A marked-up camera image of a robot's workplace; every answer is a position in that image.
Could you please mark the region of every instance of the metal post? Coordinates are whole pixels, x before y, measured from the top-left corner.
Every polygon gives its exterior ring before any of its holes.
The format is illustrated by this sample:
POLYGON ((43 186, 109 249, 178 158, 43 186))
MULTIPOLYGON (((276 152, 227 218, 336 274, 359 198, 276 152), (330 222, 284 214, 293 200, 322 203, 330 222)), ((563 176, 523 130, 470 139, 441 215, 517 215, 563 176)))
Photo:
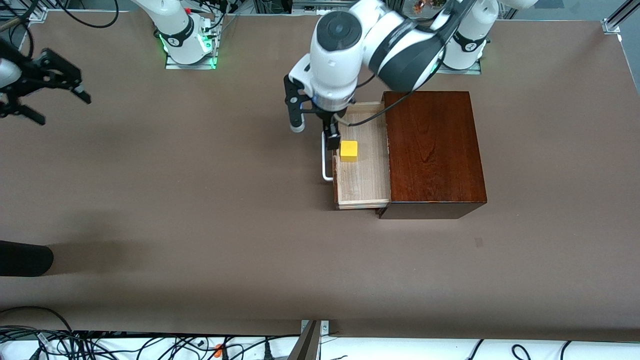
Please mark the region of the metal post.
POLYGON ((640 8, 640 0, 626 0, 610 17, 602 21, 602 29, 605 34, 619 33, 620 24, 627 20, 638 8, 640 8))

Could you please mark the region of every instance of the wooden cabinet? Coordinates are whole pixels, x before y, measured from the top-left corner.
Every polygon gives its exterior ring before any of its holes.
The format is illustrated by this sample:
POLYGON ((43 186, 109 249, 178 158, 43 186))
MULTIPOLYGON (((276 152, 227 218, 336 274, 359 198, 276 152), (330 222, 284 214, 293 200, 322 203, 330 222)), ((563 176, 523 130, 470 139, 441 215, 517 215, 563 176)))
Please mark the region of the wooden cabinet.
MULTIPOLYGON (((357 122, 404 94, 349 107, 357 122)), ((356 163, 333 157, 339 209, 378 209, 380 218, 459 218, 486 204, 484 176, 468 92, 416 92, 386 114, 356 127, 356 163)))

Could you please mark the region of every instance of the white handle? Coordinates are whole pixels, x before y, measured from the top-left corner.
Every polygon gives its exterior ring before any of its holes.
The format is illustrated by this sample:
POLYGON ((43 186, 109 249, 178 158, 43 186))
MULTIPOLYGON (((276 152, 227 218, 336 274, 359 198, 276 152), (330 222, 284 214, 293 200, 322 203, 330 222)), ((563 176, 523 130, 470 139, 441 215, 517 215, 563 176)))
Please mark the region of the white handle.
POLYGON ((333 178, 332 177, 328 177, 326 175, 326 149, 324 148, 324 131, 321 134, 322 136, 322 178, 325 181, 328 181, 329 183, 333 182, 333 178))

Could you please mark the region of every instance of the table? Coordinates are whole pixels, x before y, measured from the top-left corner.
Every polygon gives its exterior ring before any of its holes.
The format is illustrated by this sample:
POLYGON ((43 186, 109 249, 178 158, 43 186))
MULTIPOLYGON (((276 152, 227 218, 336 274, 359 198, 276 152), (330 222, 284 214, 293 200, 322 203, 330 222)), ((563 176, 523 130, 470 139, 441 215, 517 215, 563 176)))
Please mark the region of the table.
POLYGON ((640 104, 615 36, 496 23, 482 76, 423 88, 470 92, 488 203, 384 221, 333 210, 319 120, 289 131, 282 76, 316 20, 241 17, 212 71, 164 70, 141 12, 102 30, 56 12, 34 25, 93 104, 42 91, 25 102, 46 126, 0 124, 3 238, 59 260, 0 279, 0 305, 53 307, 78 329, 276 333, 329 318, 354 336, 637 337, 640 104))

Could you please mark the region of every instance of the yellow block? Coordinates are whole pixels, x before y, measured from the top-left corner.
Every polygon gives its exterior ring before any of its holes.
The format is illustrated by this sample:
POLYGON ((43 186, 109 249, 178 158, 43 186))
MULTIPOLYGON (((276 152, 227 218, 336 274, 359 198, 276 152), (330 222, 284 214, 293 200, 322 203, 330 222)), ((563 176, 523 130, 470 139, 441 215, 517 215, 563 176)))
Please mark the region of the yellow block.
POLYGON ((343 140, 340 142, 340 161, 354 163, 358 161, 358 142, 343 140))

